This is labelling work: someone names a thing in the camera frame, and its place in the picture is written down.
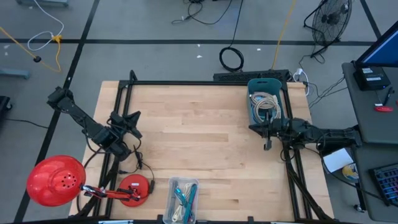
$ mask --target desk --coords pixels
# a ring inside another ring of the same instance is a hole
[[[374,91],[359,91],[359,87],[355,82],[353,73],[355,72],[355,68],[352,63],[344,63],[343,64],[343,73],[346,78],[347,87],[351,96],[351,100],[353,101],[353,106],[355,110],[356,119],[358,120],[358,124],[361,128],[361,132],[364,131],[372,131],[375,134],[383,135],[386,133],[391,133],[396,136],[397,126],[391,127],[394,128],[390,131],[377,131],[375,130],[377,127],[372,126],[374,121],[380,121],[380,119],[375,119],[374,116],[369,114],[373,113],[372,103],[376,102],[377,96]],[[393,74],[389,72],[388,69],[385,69],[387,75]],[[398,77],[393,74],[389,75],[390,81],[394,87],[398,86]],[[395,102],[397,94],[392,95],[390,99],[390,106],[392,106],[393,102]],[[390,113],[388,116],[397,116],[397,112]],[[353,150],[353,156],[355,163],[358,168],[359,173],[359,183],[364,190],[367,190],[371,193],[379,195],[376,187],[374,186],[371,177],[368,173],[369,169],[386,166],[389,164],[398,163],[398,146],[388,145],[388,144],[369,144],[364,143],[364,145],[359,148]],[[387,207],[384,203],[372,196],[368,196],[367,194],[363,194],[366,209],[368,210],[369,216],[375,221],[382,222],[398,222],[397,208],[395,207]]]
[[[118,82],[103,82],[94,119],[106,123],[114,108]],[[288,83],[292,112],[310,120],[301,83]],[[134,85],[129,113],[141,111],[137,128],[143,135],[140,151],[152,167],[156,186],[148,200],[137,208],[113,202],[111,218],[155,220],[164,214],[170,177],[199,180],[198,220],[294,221],[285,164],[279,154],[281,143],[274,139],[264,151],[264,140],[248,129],[246,86]],[[137,141],[125,135],[132,148]],[[86,148],[83,163],[92,155]],[[320,158],[301,153],[307,188],[325,213],[333,216]],[[86,169],[88,185],[98,185],[103,155]],[[136,158],[120,163],[122,170],[134,170]],[[148,178],[148,169],[139,170]],[[126,175],[118,175],[116,186]],[[80,204],[88,201],[81,197]],[[104,213],[104,199],[100,214]],[[70,214],[76,214],[75,201]],[[300,214],[304,217],[303,206]]]

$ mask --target computer monitor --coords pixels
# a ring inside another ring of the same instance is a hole
[[[360,67],[398,67],[398,21],[356,61]]]

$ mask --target gray floor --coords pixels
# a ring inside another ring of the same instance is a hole
[[[395,0],[367,0],[380,31],[385,32],[396,20]],[[93,0],[70,0],[70,6],[46,7],[49,13],[65,24],[65,39],[79,39],[83,32]],[[198,16],[213,21],[227,5],[227,1],[207,0]],[[284,40],[312,40],[311,32],[302,22],[319,3],[317,0],[298,1]],[[245,1],[236,38],[239,40],[277,40],[290,1]],[[172,40],[232,38],[239,1],[233,1],[225,17],[214,26],[194,21],[173,26],[170,22],[186,16],[187,5],[177,0],[101,0],[95,14],[89,39]],[[1,25],[16,38],[30,38],[43,30],[57,32],[59,25],[43,15],[36,7],[20,6],[14,0],[0,2]],[[353,12],[342,41],[375,41],[376,36],[359,0],[353,4]],[[15,44],[0,44],[0,67],[26,69],[32,72],[29,80],[0,77],[0,95],[12,98],[14,108],[9,118],[29,119],[49,125],[53,111],[46,105],[49,93],[62,86],[75,55],[77,44],[62,44],[60,61],[63,72],[53,73],[36,64]],[[127,79],[133,69],[140,80],[211,80],[214,73],[224,72],[218,61],[218,52],[225,45],[154,44],[115,45],[86,44],[78,62],[71,90],[75,101],[88,114],[95,110],[96,100],[103,80]],[[244,71],[268,70],[274,58],[275,45],[235,45],[245,57]],[[303,67],[311,82],[322,91],[343,75],[341,64],[357,59],[367,47],[332,46],[323,55],[321,65],[306,58]],[[55,44],[37,52],[47,63],[55,65]],[[280,47],[276,69],[287,68],[294,72],[302,55],[309,54],[312,46],[283,45]],[[229,65],[238,64],[236,56],[226,54]],[[323,99],[312,109],[314,124],[319,127],[345,128],[356,124],[347,90]],[[61,115],[52,138],[48,156],[68,154],[82,159],[85,140],[81,128],[71,118]],[[0,223],[12,222],[25,190],[26,178],[35,164],[45,130],[25,123],[6,121],[1,125],[0,148],[0,201],[7,206],[0,209]],[[355,212],[352,205],[358,203],[355,189],[327,176],[328,189],[335,217],[346,222],[376,223],[368,215]],[[29,204],[24,221],[66,217],[70,205],[47,208],[34,202]]]

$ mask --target cart wheel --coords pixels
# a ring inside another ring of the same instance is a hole
[[[6,110],[11,110],[12,109],[12,104],[10,102],[8,102],[7,106],[6,106]]]
[[[354,208],[355,208],[355,210],[356,210],[357,212],[361,212],[361,213],[364,213],[364,212],[365,212],[364,210],[362,210],[361,205],[354,205]]]

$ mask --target keyboard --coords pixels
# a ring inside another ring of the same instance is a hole
[[[289,82],[292,80],[290,72],[287,69],[258,72],[216,73],[213,75],[214,81],[224,82],[248,82],[253,78],[276,78],[281,82]]]
[[[398,164],[371,169],[369,173],[384,203],[398,205]]]

